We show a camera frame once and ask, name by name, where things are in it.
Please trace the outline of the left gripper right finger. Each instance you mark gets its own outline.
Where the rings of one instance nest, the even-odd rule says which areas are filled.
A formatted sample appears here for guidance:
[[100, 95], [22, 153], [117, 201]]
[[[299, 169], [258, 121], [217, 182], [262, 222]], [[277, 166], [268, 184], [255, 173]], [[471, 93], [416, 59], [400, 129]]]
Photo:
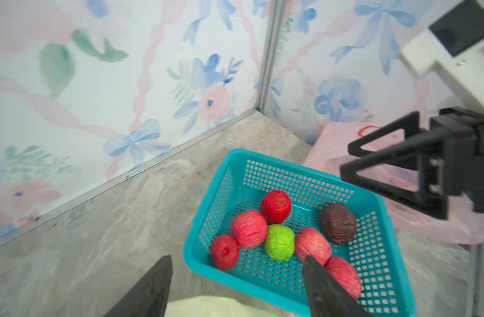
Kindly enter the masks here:
[[311, 316], [371, 316], [313, 256], [305, 258], [302, 277]]

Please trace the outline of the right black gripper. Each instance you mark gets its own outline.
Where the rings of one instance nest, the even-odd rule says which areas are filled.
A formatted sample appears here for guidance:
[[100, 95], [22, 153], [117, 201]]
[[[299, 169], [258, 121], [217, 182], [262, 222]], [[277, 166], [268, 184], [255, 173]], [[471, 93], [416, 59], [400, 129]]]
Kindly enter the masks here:
[[[370, 143], [373, 149], [365, 149]], [[340, 167], [343, 181], [370, 190], [435, 219], [445, 220], [449, 197], [466, 194], [472, 211], [484, 213], [484, 115], [463, 108], [445, 108], [420, 127], [413, 111], [348, 145], [358, 159]], [[396, 163], [418, 173], [416, 191], [399, 188], [359, 172]]]

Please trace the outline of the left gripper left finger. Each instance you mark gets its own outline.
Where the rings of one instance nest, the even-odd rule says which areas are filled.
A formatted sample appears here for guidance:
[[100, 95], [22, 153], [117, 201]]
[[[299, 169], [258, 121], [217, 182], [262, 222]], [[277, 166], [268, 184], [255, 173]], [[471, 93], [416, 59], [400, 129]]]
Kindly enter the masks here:
[[106, 316], [165, 316], [173, 276], [170, 254], [162, 256]]

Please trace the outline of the red apple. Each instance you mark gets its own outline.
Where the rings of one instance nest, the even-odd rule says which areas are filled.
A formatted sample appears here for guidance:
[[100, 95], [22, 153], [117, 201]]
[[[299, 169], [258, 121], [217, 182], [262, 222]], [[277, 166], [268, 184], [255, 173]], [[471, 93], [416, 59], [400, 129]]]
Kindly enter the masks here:
[[292, 201], [281, 190], [269, 192], [260, 203], [260, 213], [268, 225], [282, 224], [292, 212]]
[[239, 256], [239, 244], [233, 236], [220, 235], [214, 239], [210, 248], [210, 259], [216, 269], [231, 270], [236, 266]]
[[355, 300], [360, 298], [362, 281], [355, 268], [345, 259], [337, 256], [330, 257], [324, 267]]

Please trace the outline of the yellow knotted plastic bag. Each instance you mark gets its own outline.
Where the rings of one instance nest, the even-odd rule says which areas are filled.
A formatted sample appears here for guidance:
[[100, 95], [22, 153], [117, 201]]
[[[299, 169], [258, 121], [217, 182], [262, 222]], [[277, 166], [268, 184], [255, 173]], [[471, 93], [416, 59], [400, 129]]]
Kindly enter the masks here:
[[268, 311], [241, 304], [227, 297], [200, 296], [169, 302], [166, 317], [264, 317], [276, 316]]

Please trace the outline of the green crinkled toy vegetable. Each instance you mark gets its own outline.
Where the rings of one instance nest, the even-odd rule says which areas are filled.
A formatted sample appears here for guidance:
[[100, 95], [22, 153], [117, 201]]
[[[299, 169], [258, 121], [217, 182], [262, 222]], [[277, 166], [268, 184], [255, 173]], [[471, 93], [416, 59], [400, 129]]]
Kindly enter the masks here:
[[284, 225], [269, 225], [264, 250], [274, 260], [288, 261], [295, 252], [294, 232]]

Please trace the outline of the dark purple round fruit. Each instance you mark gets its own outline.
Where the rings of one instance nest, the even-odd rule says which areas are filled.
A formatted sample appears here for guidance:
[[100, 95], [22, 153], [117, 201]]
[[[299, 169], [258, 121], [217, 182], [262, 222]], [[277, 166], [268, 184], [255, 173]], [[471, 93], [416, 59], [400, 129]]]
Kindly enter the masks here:
[[332, 203], [319, 212], [321, 231], [335, 245], [343, 245], [354, 240], [356, 217], [346, 205]]

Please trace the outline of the pink crinkled toy ball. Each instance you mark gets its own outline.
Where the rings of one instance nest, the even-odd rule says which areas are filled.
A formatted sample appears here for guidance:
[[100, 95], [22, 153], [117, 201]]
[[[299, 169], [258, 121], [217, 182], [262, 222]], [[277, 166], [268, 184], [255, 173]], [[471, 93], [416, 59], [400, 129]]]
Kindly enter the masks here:
[[268, 235], [266, 219], [255, 210], [246, 211], [231, 222], [231, 232], [243, 249], [251, 249], [264, 243]]

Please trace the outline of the right aluminium corner post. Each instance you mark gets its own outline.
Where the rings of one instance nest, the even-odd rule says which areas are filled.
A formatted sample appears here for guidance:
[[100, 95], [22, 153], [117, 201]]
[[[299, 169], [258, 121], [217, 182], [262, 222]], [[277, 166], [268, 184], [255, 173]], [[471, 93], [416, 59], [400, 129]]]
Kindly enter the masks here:
[[264, 54], [261, 63], [259, 88], [255, 109], [262, 114], [265, 113], [268, 94], [271, 90], [272, 70], [276, 59], [276, 50], [278, 46], [278, 37], [284, 17], [286, 1], [277, 0], [269, 1], [270, 9], [267, 25], [267, 33], [264, 42]]

